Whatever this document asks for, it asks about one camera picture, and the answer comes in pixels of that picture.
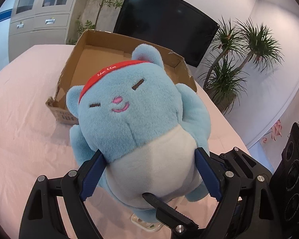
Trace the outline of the blue plush bear toy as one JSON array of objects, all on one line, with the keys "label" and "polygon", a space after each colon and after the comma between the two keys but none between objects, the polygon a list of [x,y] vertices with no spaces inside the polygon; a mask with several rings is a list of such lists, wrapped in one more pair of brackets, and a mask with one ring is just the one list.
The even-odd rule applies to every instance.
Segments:
[{"label": "blue plush bear toy", "polygon": [[195,151],[209,147],[209,112],[190,87],[173,83],[153,46],[140,44],[131,60],[70,88],[66,106],[78,119],[70,128],[77,163],[100,151],[107,165],[98,185],[141,220],[156,222],[144,193],[164,202],[208,194]]}]

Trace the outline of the grey metal filing cabinet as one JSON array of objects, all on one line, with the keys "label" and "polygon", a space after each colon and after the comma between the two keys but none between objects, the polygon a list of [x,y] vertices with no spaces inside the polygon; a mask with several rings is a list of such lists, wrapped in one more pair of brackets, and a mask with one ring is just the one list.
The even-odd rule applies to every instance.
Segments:
[{"label": "grey metal filing cabinet", "polygon": [[78,37],[76,21],[85,0],[15,0],[8,36],[8,58],[34,45],[67,44]]}]

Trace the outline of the brown cardboard box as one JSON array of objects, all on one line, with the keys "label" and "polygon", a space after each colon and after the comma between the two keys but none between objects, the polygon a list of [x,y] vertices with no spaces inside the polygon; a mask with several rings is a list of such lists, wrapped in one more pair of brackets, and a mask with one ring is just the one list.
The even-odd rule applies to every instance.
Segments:
[{"label": "brown cardboard box", "polygon": [[194,78],[184,58],[162,46],[117,33],[86,30],[73,48],[57,82],[55,95],[46,101],[57,122],[66,125],[78,123],[66,107],[66,93],[77,85],[84,85],[99,70],[131,58],[140,44],[154,46],[161,54],[164,68],[173,83],[182,83],[197,91]]}]

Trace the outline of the spiky palm potted plant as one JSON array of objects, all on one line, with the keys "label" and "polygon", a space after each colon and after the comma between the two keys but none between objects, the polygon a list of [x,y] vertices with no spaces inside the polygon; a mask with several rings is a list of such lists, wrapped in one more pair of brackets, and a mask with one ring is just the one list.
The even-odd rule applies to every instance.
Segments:
[{"label": "spiky palm potted plant", "polygon": [[221,19],[210,53],[206,72],[198,75],[203,90],[221,113],[229,113],[234,103],[247,92],[247,72],[251,63],[260,73],[273,70],[283,62],[283,54],[272,30],[264,23]]}]

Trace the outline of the clear phone case beige rim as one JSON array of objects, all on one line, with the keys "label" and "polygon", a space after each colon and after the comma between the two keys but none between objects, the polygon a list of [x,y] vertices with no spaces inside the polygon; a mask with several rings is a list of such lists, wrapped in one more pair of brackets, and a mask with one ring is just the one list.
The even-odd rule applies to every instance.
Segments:
[{"label": "clear phone case beige rim", "polygon": [[164,225],[160,222],[156,222],[156,223],[144,222],[142,219],[138,218],[135,214],[131,215],[130,220],[133,224],[135,224],[137,227],[141,228],[146,232],[157,232],[164,227]]}]

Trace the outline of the black flat screen television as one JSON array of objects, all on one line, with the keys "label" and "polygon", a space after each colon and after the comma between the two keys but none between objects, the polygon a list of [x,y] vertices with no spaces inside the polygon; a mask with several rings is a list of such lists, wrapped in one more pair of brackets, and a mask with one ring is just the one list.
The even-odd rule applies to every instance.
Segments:
[{"label": "black flat screen television", "polygon": [[124,0],[113,31],[168,48],[196,68],[218,29],[184,0]]}]

